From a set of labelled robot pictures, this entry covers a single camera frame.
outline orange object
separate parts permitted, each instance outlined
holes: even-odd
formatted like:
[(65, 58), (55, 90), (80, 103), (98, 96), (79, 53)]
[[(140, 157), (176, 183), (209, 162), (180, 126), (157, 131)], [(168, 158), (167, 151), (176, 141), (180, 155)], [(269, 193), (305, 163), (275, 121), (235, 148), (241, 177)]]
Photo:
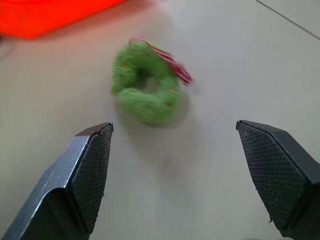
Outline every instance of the orange object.
[(0, 0), (0, 34), (34, 39), (125, 0)]

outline green plush ring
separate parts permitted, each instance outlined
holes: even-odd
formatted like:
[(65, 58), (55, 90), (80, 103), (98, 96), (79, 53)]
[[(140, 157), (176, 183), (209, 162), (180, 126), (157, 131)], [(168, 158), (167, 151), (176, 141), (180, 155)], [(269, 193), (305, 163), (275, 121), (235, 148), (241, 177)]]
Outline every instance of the green plush ring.
[[(138, 88), (146, 77), (154, 77), (155, 93)], [(115, 58), (111, 92), (132, 116), (147, 124), (164, 124), (173, 119), (180, 98), (180, 80), (170, 65), (146, 43), (133, 42)]]

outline floor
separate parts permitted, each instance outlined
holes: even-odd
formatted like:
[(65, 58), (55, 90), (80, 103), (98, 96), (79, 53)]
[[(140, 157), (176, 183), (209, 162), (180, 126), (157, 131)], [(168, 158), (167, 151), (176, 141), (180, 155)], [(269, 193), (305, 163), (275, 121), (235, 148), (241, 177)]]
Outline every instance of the floor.
[[(168, 127), (110, 94), (132, 36), (196, 79)], [(239, 119), (285, 129), (320, 160), (320, 41), (254, 0), (131, 0), (38, 40), (0, 46), (0, 236), (71, 138), (113, 122), (90, 240), (278, 240), (252, 183)]]

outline black rubber pad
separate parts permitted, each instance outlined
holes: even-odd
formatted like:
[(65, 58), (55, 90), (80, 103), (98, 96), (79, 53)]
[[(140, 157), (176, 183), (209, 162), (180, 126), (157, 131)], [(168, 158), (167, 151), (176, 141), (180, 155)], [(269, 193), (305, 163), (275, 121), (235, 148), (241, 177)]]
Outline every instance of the black rubber pad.
[(70, 189), (85, 230), (94, 230), (107, 179), (112, 125), (100, 129), (89, 141)]
[(269, 133), (243, 123), (237, 129), (256, 190), (283, 234), (309, 182)]

